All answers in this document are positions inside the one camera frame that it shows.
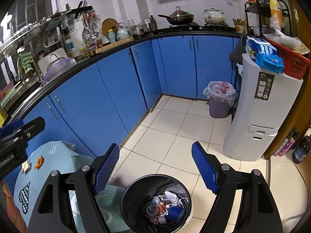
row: white cutting board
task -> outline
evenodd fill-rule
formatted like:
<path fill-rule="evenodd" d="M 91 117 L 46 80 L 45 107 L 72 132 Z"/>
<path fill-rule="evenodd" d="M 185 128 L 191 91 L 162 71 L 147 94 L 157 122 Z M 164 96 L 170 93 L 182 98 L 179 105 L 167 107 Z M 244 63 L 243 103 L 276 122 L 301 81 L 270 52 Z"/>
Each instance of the white cutting board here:
<path fill-rule="evenodd" d="M 46 55 L 45 57 L 43 57 L 41 60 L 38 61 L 38 65 L 41 69 L 41 72 L 43 73 L 43 76 L 46 75 L 46 69 L 47 69 L 48 65 L 51 62 L 53 62 L 54 60 L 57 60 L 55 55 L 52 55 L 52 57 L 51 57 L 51 54 L 55 54 L 59 58 L 60 57 L 68 58 L 67 54 L 65 53 L 64 48 L 59 48 L 56 51 L 54 51 L 54 52 Z"/>

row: black bucket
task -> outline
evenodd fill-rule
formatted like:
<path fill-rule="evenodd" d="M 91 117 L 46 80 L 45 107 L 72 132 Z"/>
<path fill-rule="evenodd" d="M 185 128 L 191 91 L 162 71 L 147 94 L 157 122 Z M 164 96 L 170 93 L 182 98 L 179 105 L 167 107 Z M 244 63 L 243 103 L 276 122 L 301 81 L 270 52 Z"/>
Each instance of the black bucket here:
<path fill-rule="evenodd" d="M 182 197 L 186 212 L 183 218 L 170 226 L 156 225 L 143 215 L 143 207 L 156 195 L 170 191 Z M 186 187 L 177 179 L 164 174 L 150 174 L 131 183 L 121 199 L 121 214 L 135 233 L 173 233 L 181 229 L 191 214 L 191 197 Z"/>

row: red plastic basket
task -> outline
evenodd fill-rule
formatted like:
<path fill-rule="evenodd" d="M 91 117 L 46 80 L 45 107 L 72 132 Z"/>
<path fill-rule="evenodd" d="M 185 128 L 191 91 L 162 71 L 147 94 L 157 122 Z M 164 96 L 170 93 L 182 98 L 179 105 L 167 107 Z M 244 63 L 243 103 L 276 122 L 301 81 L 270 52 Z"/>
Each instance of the red plastic basket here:
<path fill-rule="evenodd" d="M 270 44 L 272 44 L 279 53 L 279 56 L 283 59 L 284 70 L 283 73 L 301 80 L 306 72 L 306 69 L 310 63 L 310 60 L 300 55 L 297 52 L 292 51 L 278 43 L 266 39 Z"/>

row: blue package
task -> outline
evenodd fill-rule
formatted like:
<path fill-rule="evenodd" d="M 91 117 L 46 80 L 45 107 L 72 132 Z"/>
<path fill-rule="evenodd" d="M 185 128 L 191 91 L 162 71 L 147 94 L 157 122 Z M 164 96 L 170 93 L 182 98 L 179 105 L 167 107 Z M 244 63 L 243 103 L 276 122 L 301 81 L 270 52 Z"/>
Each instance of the blue package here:
<path fill-rule="evenodd" d="M 247 45 L 256 53 L 273 54 L 278 56 L 276 48 L 262 38 L 248 37 Z"/>
<path fill-rule="evenodd" d="M 283 60 L 277 55 L 257 53 L 255 63 L 261 68 L 274 73 L 282 73 L 284 69 Z"/>

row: dark plastic bottle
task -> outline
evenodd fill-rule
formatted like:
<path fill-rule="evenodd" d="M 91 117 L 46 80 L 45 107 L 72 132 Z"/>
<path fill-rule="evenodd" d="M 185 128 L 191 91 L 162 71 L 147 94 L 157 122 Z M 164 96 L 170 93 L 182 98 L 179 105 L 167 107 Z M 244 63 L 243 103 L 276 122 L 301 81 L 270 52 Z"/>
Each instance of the dark plastic bottle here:
<path fill-rule="evenodd" d="M 309 153 L 311 140 L 309 136 L 305 136 L 293 151 L 293 161 L 295 164 L 300 164 L 304 157 Z"/>

